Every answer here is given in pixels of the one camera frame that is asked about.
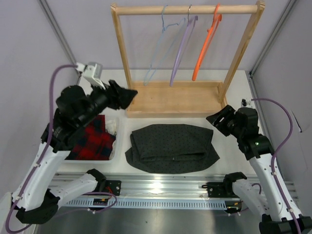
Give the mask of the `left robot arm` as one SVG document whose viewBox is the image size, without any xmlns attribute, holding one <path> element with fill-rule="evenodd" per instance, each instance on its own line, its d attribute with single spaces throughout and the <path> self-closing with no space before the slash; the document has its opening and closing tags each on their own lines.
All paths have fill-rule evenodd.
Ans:
<svg viewBox="0 0 312 234">
<path fill-rule="evenodd" d="M 88 170 L 64 187 L 50 189 L 49 184 L 87 125 L 105 108 L 125 110 L 137 94 L 137 90 L 120 87 L 114 80 L 102 87 L 93 85 L 88 95 L 78 85 L 61 92 L 57 108 L 52 110 L 52 120 L 41 136 L 33 166 L 12 194 L 12 207 L 21 223 L 44 224 L 67 202 L 80 195 L 100 195 L 105 191 L 106 177 L 96 169 Z"/>
</svg>

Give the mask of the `dark grey dotted skirt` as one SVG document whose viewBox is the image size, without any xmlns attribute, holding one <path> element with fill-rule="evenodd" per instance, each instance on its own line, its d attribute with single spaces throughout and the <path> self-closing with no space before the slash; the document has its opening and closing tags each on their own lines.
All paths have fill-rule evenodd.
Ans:
<svg viewBox="0 0 312 234">
<path fill-rule="evenodd" d="M 219 160 L 213 130 L 188 124 L 152 124 L 132 131 L 127 162 L 152 174 L 203 171 Z"/>
</svg>

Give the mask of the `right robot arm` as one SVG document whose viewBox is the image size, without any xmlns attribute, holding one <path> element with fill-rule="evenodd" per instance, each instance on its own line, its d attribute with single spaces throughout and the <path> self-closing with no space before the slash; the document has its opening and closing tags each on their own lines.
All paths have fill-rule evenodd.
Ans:
<svg viewBox="0 0 312 234">
<path fill-rule="evenodd" d="M 236 138 L 239 150 L 256 172 L 262 197 L 242 173 L 227 174 L 223 180 L 223 193 L 238 196 L 260 220 L 262 234 L 307 234 L 312 230 L 312 219 L 303 216 L 291 197 L 276 166 L 270 140 L 259 133 L 256 109 L 241 107 L 235 110 L 227 105 L 206 118 L 224 136 Z"/>
</svg>

